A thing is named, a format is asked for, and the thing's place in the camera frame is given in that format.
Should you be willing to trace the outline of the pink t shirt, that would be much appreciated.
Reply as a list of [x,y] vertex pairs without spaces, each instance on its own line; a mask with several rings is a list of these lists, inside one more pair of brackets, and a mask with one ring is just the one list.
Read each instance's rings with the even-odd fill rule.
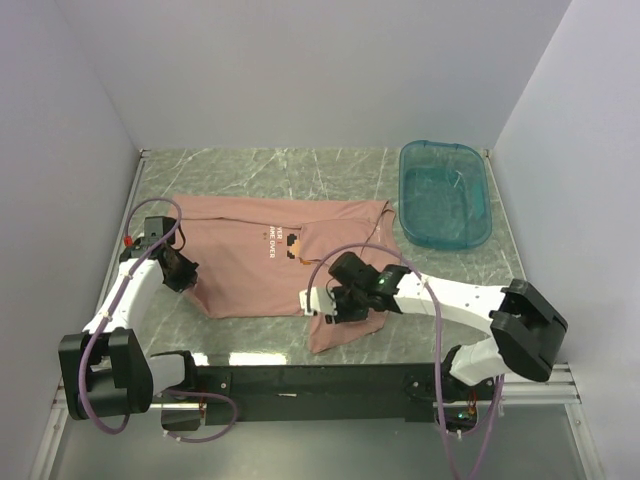
[[198,265],[187,295],[213,319],[303,315],[301,291],[337,284],[318,261],[344,245],[377,270],[396,260],[388,200],[173,199],[169,214],[182,217],[183,254]]

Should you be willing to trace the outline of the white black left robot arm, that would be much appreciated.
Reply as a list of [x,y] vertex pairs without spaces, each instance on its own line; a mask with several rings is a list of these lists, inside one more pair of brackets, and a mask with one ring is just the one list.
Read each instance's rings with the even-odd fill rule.
[[125,239],[115,283],[94,318],[58,346],[67,408],[75,420],[144,413],[154,396],[166,391],[176,401],[193,399],[200,388],[188,351],[147,356],[136,335],[156,291],[165,286],[181,294],[196,284],[196,262],[175,248],[182,233],[176,219],[152,216],[143,235]]

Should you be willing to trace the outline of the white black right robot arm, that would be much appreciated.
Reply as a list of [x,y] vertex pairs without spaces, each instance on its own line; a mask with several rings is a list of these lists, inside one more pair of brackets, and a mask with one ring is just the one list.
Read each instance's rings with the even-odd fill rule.
[[445,280],[404,265],[377,270],[351,251],[330,266],[336,286],[313,287],[300,296],[307,309],[330,324],[359,322],[372,311],[425,314],[484,334],[442,356],[439,387],[460,399],[483,381],[515,374],[544,383],[551,377],[568,330],[567,321],[529,282],[480,286]]

